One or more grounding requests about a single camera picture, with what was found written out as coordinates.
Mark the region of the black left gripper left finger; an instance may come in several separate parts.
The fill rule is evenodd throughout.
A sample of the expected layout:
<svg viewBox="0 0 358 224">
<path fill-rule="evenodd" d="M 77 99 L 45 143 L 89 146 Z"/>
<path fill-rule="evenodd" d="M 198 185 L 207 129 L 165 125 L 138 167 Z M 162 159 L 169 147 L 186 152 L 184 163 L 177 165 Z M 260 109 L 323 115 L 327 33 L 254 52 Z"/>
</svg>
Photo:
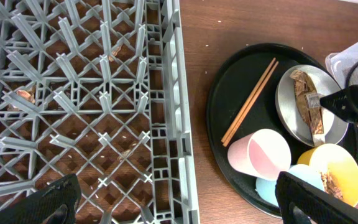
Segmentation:
<svg viewBox="0 0 358 224">
<path fill-rule="evenodd" d="M 81 200 L 81 188 L 75 174 L 69 174 L 49 186 L 0 211 L 1 224 L 74 224 Z"/>
</svg>

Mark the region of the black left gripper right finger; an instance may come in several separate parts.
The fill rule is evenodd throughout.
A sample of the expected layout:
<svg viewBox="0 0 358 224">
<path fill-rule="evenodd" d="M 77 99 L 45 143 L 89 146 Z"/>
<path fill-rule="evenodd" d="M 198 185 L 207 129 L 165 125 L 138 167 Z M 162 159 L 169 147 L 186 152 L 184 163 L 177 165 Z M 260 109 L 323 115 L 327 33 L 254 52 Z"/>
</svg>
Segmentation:
<svg viewBox="0 0 358 224">
<path fill-rule="evenodd" d="M 358 209 L 289 172 L 281 172 L 275 195 L 284 223 L 358 224 Z"/>
</svg>

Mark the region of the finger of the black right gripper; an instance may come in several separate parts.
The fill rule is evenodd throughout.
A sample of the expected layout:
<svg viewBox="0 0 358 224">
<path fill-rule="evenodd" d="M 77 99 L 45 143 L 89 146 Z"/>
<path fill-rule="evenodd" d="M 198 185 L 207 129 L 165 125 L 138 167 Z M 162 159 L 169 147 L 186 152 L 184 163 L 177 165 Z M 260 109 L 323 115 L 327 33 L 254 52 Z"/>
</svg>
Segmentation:
<svg viewBox="0 0 358 224">
<path fill-rule="evenodd" d="M 320 105 L 347 123 L 358 124 L 358 85 L 324 96 Z"/>
</svg>

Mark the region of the light blue plastic cup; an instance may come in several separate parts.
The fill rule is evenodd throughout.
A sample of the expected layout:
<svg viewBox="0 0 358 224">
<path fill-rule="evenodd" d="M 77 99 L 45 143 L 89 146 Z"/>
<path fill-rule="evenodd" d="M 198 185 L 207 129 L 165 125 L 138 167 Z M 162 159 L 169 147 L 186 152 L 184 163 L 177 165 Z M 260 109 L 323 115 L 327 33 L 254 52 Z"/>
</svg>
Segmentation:
<svg viewBox="0 0 358 224">
<path fill-rule="evenodd" d="M 293 165 L 289 168 L 289 173 L 324 191 L 321 174 L 312 169 L 310 166 L 304 164 Z M 268 203 L 271 203 L 272 205 L 278 207 L 277 198 L 275 196 L 275 187 L 277 181 L 257 178 L 255 184 L 259 196 Z"/>
</svg>

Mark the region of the brown snack wrapper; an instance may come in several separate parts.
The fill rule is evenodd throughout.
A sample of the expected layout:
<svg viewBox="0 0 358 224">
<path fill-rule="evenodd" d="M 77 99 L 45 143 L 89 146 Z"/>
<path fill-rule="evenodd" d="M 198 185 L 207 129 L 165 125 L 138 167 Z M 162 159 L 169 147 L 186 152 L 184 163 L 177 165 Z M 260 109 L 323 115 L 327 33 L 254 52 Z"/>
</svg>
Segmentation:
<svg viewBox="0 0 358 224">
<path fill-rule="evenodd" d="M 323 112 L 316 87 L 310 76 L 301 70 L 294 70 L 290 78 L 294 80 L 298 112 L 309 127 L 314 146 L 320 146 L 325 143 L 325 131 Z"/>
</svg>

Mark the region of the yellow plastic bowl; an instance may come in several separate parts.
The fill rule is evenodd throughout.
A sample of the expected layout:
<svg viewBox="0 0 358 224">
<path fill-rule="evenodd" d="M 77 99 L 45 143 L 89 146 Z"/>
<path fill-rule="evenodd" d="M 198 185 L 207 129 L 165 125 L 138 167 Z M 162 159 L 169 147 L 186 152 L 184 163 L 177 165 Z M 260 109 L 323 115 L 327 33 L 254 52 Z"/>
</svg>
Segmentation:
<svg viewBox="0 0 358 224">
<path fill-rule="evenodd" d="M 342 201 L 353 207 L 358 204 L 358 165 L 343 147 L 323 144 L 304 152 L 297 163 L 308 165 L 318 173 L 329 172 L 341 189 Z"/>
</svg>

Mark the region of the pink plastic cup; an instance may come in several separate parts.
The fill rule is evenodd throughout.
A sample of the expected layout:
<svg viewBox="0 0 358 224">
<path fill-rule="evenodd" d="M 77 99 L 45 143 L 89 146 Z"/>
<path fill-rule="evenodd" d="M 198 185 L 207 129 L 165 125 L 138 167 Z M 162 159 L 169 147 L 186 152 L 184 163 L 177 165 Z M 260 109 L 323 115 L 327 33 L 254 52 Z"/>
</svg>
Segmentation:
<svg viewBox="0 0 358 224">
<path fill-rule="evenodd" d="M 227 152 L 231 167 L 243 174 L 277 180 L 291 164 L 291 151 L 285 138 L 272 129 L 260 129 L 233 142 Z"/>
</svg>

